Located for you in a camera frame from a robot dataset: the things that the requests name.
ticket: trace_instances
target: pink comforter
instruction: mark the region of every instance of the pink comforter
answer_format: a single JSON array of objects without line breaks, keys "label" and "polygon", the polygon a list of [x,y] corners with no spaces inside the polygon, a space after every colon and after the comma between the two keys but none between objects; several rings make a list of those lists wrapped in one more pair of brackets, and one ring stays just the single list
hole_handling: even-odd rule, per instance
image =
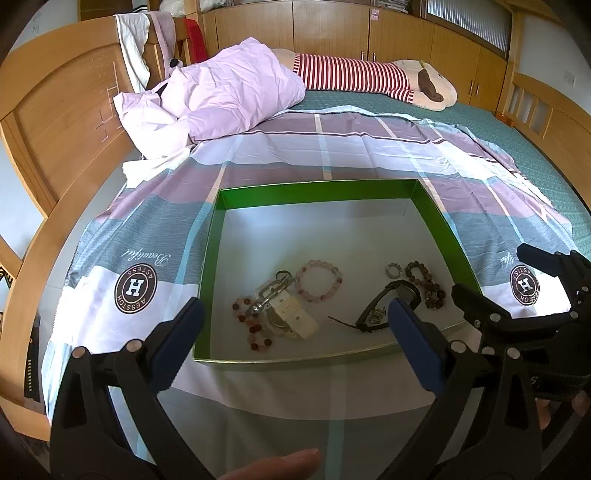
[{"label": "pink comforter", "polygon": [[[161,98],[156,91],[168,86]],[[142,93],[114,97],[121,124],[147,158],[202,140],[245,132],[303,100],[302,79],[254,38],[214,58],[173,70]]]}]

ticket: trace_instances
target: plaid blanket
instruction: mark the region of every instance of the plaid blanket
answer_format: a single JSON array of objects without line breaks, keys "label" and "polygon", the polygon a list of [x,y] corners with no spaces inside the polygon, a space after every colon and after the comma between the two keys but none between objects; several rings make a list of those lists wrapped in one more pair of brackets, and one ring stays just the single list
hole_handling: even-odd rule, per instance
[{"label": "plaid blanket", "polygon": [[[72,346],[117,350],[130,338],[146,337],[197,294],[213,201],[228,187],[419,179],[459,240],[484,295],[514,317],[569,308],[560,282],[520,265],[515,253],[523,242],[548,251],[576,249],[568,220],[503,149],[467,128],[376,116],[352,106],[287,111],[187,154],[125,164],[126,188],[86,228],[44,359],[50,414]],[[129,273],[138,264],[146,267]],[[150,294],[152,273],[158,288]],[[133,282],[121,288],[119,280],[131,274]],[[135,313],[118,307],[118,296],[133,300],[140,292],[149,300],[137,304]],[[368,405],[363,392],[369,390]],[[289,375],[227,372],[188,359],[160,398],[216,475],[261,455],[318,446],[326,466],[313,478],[332,480],[377,476],[433,396],[420,388],[405,359],[393,355]],[[137,433],[129,435],[142,450]],[[368,449],[370,454],[359,454]]]}]

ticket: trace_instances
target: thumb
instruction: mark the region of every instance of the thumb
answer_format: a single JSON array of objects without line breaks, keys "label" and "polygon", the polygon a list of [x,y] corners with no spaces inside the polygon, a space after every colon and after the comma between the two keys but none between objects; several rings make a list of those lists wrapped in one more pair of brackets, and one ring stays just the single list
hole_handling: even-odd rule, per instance
[{"label": "thumb", "polygon": [[302,450],[285,457],[259,460],[218,480],[307,480],[318,470],[321,462],[318,449]]}]

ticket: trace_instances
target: plush dog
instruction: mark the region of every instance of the plush dog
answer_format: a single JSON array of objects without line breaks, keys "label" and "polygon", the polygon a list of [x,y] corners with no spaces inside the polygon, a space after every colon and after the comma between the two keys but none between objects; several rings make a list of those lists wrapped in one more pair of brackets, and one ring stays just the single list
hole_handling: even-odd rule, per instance
[{"label": "plush dog", "polygon": [[379,63],[273,50],[280,63],[297,73],[307,90],[384,93],[421,108],[440,111],[457,101],[453,85],[428,63]]}]

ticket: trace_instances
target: wooden bed frame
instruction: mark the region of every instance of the wooden bed frame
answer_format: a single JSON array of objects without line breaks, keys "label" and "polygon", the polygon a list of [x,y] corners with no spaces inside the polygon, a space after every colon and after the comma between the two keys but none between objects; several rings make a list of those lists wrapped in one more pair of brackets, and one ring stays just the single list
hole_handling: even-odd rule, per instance
[{"label": "wooden bed frame", "polygon": [[[183,19],[175,19],[176,56],[190,64]],[[164,79],[150,26],[144,59],[149,88]],[[132,150],[113,97],[133,92],[114,17],[68,25],[37,37],[0,67],[0,134],[22,184],[44,220],[24,259],[0,236],[0,264],[15,278],[0,336],[0,407],[14,429],[49,440],[43,413],[25,408],[27,348],[51,269],[78,218]]]}]

